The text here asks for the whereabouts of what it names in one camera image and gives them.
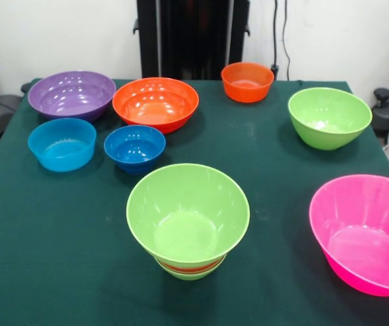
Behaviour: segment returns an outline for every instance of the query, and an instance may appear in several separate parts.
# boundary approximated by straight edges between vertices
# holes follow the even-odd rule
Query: lime green bowl
[[[174,272],[201,273],[241,241],[250,209],[240,186],[221,171],[173,164],[136,184],[126,219],[138,243],[162,265]]]
[[[301,90],[289,99],[288,108],[301,139],[326,151],[353,141],[372,120],[371,109],[365,102],[334,88]]]

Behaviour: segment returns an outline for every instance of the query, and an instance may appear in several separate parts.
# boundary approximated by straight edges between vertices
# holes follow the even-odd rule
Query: orange bowl
[[[264,99],[274,81],[274,74],[263,65],[237,62],[221,71],[224,90],[237,102],[253,103]]]
[[[168,134],[183,126],[199,105],[199,96],[183,81],[151,77],[122,86],[113,97],[116,113],[127,124],[143,124]]]

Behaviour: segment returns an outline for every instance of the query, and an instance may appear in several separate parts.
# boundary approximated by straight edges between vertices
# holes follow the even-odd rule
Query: light blue bowl
[[[133,125],[114,130],[105,139],[105,152],[131,175],[148,173],[166,148],[166,138],[157,129]]]
[[[29,149],[44,168],[55,172],[86,165],[95,144],[96,129],[87,121],[69,117],[46,122],[29,136]]]

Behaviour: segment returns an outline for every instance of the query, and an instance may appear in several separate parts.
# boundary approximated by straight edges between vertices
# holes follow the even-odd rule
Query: green tablecloth
[[[94,124],[92,161],[56,174],[27,148],[43,120],[23,100],[0,143],[0,325],[389,325],[389,298],[339,280],[308,223],[310,198],[324,182],[389,176],[389,163],[370,128],[337,151],[318,151],[299,140],[287,112],[302,88],[348,90],[346,83],[277,81],[254,105],[229,100],[217,81],[190,84],[199,109],[166,137],[160,165],[201,163],[234,178],[251,205],[242,242],[202,280],[165,273],[126,224],[139,177],[103,151],[122,125],[114,112]]]

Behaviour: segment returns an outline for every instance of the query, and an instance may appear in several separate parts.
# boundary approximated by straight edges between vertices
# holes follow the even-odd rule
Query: bowl
[[[168,134],[183,126],[199,105],[190,85],[171,78],[152,77],[122,86],[113,98],[116,113],[127,124],[143,124]]]
[[[105,139],[107,155],[131,175],[149,172],[166,148],[166,138],[148,126],[126,126],[114,130]]]
[[[105,112],[115,90],[114,81],[100,73],[67,71],[37,82],[28,99],[31,107],[48,119],[93,121]]]
[[[237,62],[221,71],[224,91],[232,100],[253,103],[263,100],[274,81],[273,72],[253,62]]]
[[[245,235],[250,209],[230,177],[199,164],[173,164],[141,179],[126,219],[140,245],[176,271],[205,272]]]
[[[96,129],[87,121],[62,118],[46,122],[30,133],[29,149],[48,170],[67,172],[93,157]]]
[[[198,272],[198,273],[184,273],[184,272],[177,272],[176,270],[173,270],[171,268],[166,267],[163,263],[161,263],[158,259],[155,258],[158,265],[161,266],[163,270],[165,270],[167,273],[173,275],[176,278],[179,278],[180,280],[199,280],[201,278],[204,278],[206,275],[209,275],[210,273],[214,272],[224,261],[226,258],[226,255],[220,259],[220,261],[215,264],[213,267],[209,268],[206,271]]]
[[[301,90],[289,99],[288,108],[301,139],[327,151],[353,141],[372,120],[371,109],[365,102],[334,88]]]
[[[389,297],[389,178],[334,179],[315,193],[309,215],[338,277],[363,293]]]

